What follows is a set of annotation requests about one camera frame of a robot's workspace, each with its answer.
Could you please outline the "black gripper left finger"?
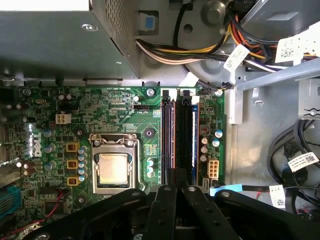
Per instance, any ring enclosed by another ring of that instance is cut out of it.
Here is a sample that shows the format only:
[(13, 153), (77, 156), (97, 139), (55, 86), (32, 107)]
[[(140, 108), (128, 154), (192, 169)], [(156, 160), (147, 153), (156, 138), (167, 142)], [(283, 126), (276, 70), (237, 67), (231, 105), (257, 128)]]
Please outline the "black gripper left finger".
[(31, 240), (172, 240), (177, 170), (165, 171), (157, 192), (129, 189), (32, 231)]

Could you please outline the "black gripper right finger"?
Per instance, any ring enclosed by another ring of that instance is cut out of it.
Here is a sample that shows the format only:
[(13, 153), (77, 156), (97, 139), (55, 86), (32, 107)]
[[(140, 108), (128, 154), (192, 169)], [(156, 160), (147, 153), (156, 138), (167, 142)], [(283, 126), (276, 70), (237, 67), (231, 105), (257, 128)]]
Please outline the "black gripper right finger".
[(232, 190), (214, 197), (190, 185), (185, 169), (177, 185), (207, 240), (318, 240), (320, 225)]

